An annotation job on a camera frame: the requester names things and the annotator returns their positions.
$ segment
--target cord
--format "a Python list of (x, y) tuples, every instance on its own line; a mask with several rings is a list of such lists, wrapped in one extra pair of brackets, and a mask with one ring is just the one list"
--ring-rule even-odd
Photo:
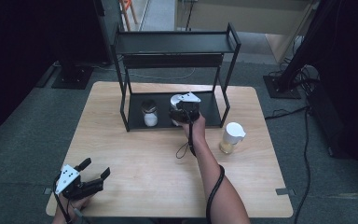
[(306, 186), (306, 189), (305, 189), (305, 192), (304, 192), (304, 195), (301, 199), (301, 202), (300, 204), (298, 205), (298, 208), (297, 208), (297, 211), (296, 211), (296, 216), (295, 216), (295, 220), (294, 220), (294, 223), (297, 224), (297, 221), (298, 221), (298, 216), (301, 212), (301, 208), (305, 202), (305, 200), (307, 199), (307, 196), (308, 196), (308, 193), (310, 191), (310, 163), (308, 161), (308, 157), (307, 157), (307, 152), (308, 152), (308, 143), (310, 141), (310, 132), (309, 132), (309, 127), (308, 127), (308, 118), (307, 118), (307, 115), (310, 111), (310, 106), (304, 106), (304, 107), (301, 107), (293, 112), (287, 112), (285, 114), (281, 114), (281, 115), (277, 115), (277, 116), (274, 116), (275, 112), (276, 111), (281, 111), (282, 109), (280, 110), (274, 110), (273, 112), (273, 116), (270, 116), (270, 117), (266, 117), (265, 119), (277, 119), (277, 118), (281, 118), (283, 116), (287, 116), (287, 115), (291, 115), (291, 114), (294, 114), (296, 112), (299, 112), (299, 111), (302, 111), (305, 109), (305, 113), (304, 113), (304, 120), (305, 120), (305, 132), (306, 132), (306, 141), (305, 141), (305, 146), (304, 146), (304, 162), (305, 162), (305, 166), (306, 166), (306, 170), (307, 170), (307, 186)]
[(65, 221), (66, 223), (70, 224), (72, 223), (72, 219), (71, 217), (69, 216), (68, 213), (65, 212), (65, 210), (63, 209), (63, 206), (62, 206), (62, 203), (60, 201), (60, 198), (58, 197), (58, 195), (55, 193), (56, 189), (57, 189), (57, 181), (58, 179), (60, 178), (60, 175), (57, 175), (57, 177), (54, 179), (54, 183), (53, 183), (53, 194), (54, 194), (54, 198), (56, 199), (57, 201), (57, 205), (60, 207), (61, 209), (61, 212), (63, 214), (63, 216), (65, 217)]
[[(298, 112), (303, 111), (303, 110), (308, 110), (309, 108), (310, 108), (310, 107), (309, 107), (308, 105), (306, 105), (306, 106), (301, 107), (301, 108), (299, 108), (299, 109), (297, 109), (297, 110), (294, 110), (294, 111), (292, 111), (292, 112), (289, 112), (289, 111), (283, 110), (283, 109), (274, 110), (274, 111), (272, 112), (272, 116), (265, 117), (264, 119), (265, 119), (265, 120), (268, 120), (268, 119), (278, 119), (278, 118), (281, 118), (281, 117), (285, 117), (285, 116), (288, 116), (288, 115), (292, 115), (292, 114), (298, 113)], [(286, 113), (280, 114), (280, 115), (275, 115), (275, 113), (278, 112), (278, 111), (285, 111)]]
[(68, 210), (69, 210), (69, 203), (71, 203), (71, 198), (68, 198), (68, 203), (66, 204), (66, 214), (68, 214), (69, 215), (69, 212), (68, 212)]
[(191, 6), (190, 6), (190, 12), (188, 13), (188, 18), (187, 18), (187, 23), (186, 23), (185, 31), (187, 31), (188, 25), (190, 24), (191, 12), (193, 11), (194, 3), (195, 3), (195, 1), (192, 0), (192, 1), (191, 1)]
[[(114, 72), (117, 71), (116, 69), (113, 69), (113, 68), (103, 68), (103, 67), (100, 67), (100, 66), (93, 66), (93, 67), (94, 68), (99, 68), (99, 69), (102, 69), (102, 70), (106, 70), (106, 71), (114, 71)], [(193, 71), (191, 71), (190, 74), (185, 75), (183, 77), (148, 77), (148, 76), (141, 76), (141, 75), (138, 75), (138, 74), (135, 74), (135, 73), (129, 73), (129, 75), (133, 76), (133, 77), (152, 78), (152, 79), (160, 79), (160, 80), (174, 80), (174, 79), (184, 79), (184, 78), (191, 77), (194, 74), (195, 71), (196, 71), (196, 68), (194, 67)]]
[[(280, 75), (283, 73), (282, 66), (286, 63), (290, 63), (290, 61), (291, 59), (285, 58), (283, 63), (280, 63), (280, 71), (269, 72), (268, 76), (279, 78)], [(316, 78), (310, 77), (310, 71), (308, 69), (308, 66), (309, 65), (306, 64), (302, 68), (297, 69), (295, 71), (296, 74), (295, 82), (292, 85), (288, 83), (288, 90), (300, 86), (304, 90), (307, 96), (310, 95), (311, 92), (313, 92), (314, 89), (313, 84), (320, 82), (320, 74), (318, 73)]]
[(208, 203), (206, 205), (206, 220), (207, 220), (208, 224), (212, 223), (211, 222), (211, 206), (212, 206), (212, 201), (213, 201), (214, 195), (216, 194), (217, 190), (220, 187), (220, 184), (222, 183), (222, 181), (225, 177), (225, 168), (223, 168), (223, 166), (221, 166), (221, 165), (219, 165), (219, 167), (220, 167), (220, 176), (217, 179), (217, 182), (214, 185), (214, 187), (211, 191), (211, 194), (209, 195)]
[[(182, 155), (181, 157), (178, 157), (178, 153), (180, 152), (180, 150), (181, 150), (184, 146), (186, 146), (185, 152), (183, 153), (183, 155)], [(186, 152), (187, 152), (187, 148), (188, 148), (188, 142), (186, 142), (184, 145), (182, 145), (182, 146), (179, 148), (179, 150), (176, 152), (176, 159), (182, 159), (182, 158), (185, 156)]]
[(193, 153), (193, 155), (195, 157), (196, 156), (196, 152), (194, 151), (194, 147), (193, 147), (193, 121), (190, 122), (189, 126), (188, 126), (188, 130), (189, 130), (189, 134), (188, 134), (188, 147), (190, 147), (190, 151), (191, 153)]
[(304, 113), (305, 114), (305, 118), (304, 118), (304, 120), (305, 120), (305, 132), (306, 132), (306, 141), (305, 141), (305, 146), (304, 146), (304, 162), (305, 162), (306, 169), (307, 169), (307, 187), (305, 189), (304, 195), (303, 195), (303, 197), (301, 199), (301, 202), (298, 205), (298, 208), (297, 208), (297, 211), (296, 211), (296, 216), (295, 216), (295, 221), (294, 221), (295, 224), (297, 224), (298, 216), (300, 215), (302, 205), (304, 204), (305, 200), (307, 199), (308, 192), (310, 191), (310, 163), (309, 163), (308, 157), (307, 157), (308, 142), (310, 140), (310, 133), (309, 133), (309, 129), (308, 129), (308, 118), (307, 118), (309, 109), (310, 108), (307, 108), (305, 113)]

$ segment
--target wooden table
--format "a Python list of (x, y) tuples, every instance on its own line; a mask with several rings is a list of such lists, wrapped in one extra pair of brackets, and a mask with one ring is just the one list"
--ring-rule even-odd
[[(211, 86), (132, 83), (137, 91), (204, 91)], [(216, 99), (225, 108), (220, 90)], [(250, 217), (290, 217), (293, 208), (284, 189), (282, 173), (255, 89), (228, 87), (231, 105), (226, 124), (235, 121), (247, 132), (230, 155), (219, 150), (224, 129), (206, 130), (217, 161), (237, 189)], [(205, 198), (197, 160), (187, 151), (178, 160), (176, 151), (186, 142), (181, 128), (126, 132), (119, 114), (121, 92), (116, 82), (97, 82), (78, 123), (64, 164), (76, 166), (90, 157), (82, 181), (91, 181), (110, 167), (104, 190), (84, 211), (90, 217), (205, 217)], [(168, 114), (158, 109), (159, 116)], [(54, 215), (51, 196), (47, 213)]]

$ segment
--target metal shelf frame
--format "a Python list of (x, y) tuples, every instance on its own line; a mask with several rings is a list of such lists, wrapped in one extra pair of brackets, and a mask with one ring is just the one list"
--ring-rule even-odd
[[(214, 67), (213, 86), (210, 91), (193, 91), (200, 99), (202, 115), (206, 118), (207, 127), (222, 128), (227, 118), (230, 105), (227, 98), (227, 87), (241, 48), (241, 42), (231, 23), (221, 32), (122, 32), (115, 27), (114, 55), (117, 79), (120, 85), (122, 98), (120, 114), (127, 132), (139, 129), (173, 128), (172, 121), (167, 116), (158, 116), (155, 127), (147, 127), (141, 110), (143, 100), (153, 99), (158, 108), (168, 108), (170, 99), (175, 94), (186, 92), (135, 92), (132, 91), (129, 69), (141, 68), (178, 68), (178, 67)], [(232, 59), (226, 78), (220, 76), (224, 55), (232, 53)], [(121, 75), (119, 58), (122, 59), (125, 76)], [(225, 100), (226, 109), (223, 117), (220, 116), (215, 87), (219, 83)], [(125, 113), (127, 90), (130, 93), (128, 118)]]

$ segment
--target cup lid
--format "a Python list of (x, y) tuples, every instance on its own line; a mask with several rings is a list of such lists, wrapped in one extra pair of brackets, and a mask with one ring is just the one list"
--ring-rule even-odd
[(236, 122), (230, 122), (226, 126), (224, 138), (231, 144), (237, 144), (241, 141), (246, 135), (246, 132), (243, 130), (242, 126)]
[(145, 113), (153, 113), (157, 110), (157, 105), (154, 100), (145, 100), (142, 102), (142, 111)]

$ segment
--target forearm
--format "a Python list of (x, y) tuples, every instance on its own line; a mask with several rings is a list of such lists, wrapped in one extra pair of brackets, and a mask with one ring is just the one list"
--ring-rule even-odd
[[(205, 198), (208, 199), (220, 176), (220, 167), (205, 140), (201, 139), (194, 143), (194, 148)], [(241, 197), (226, 177), (224, 177), (214, 195), (211, 206), (211, 221), (213, 223), (249, 223)]]
[(65, 224), (65, 217), (57, 215), (54, 217), (53, 221), (51, 222), (51, 224)]

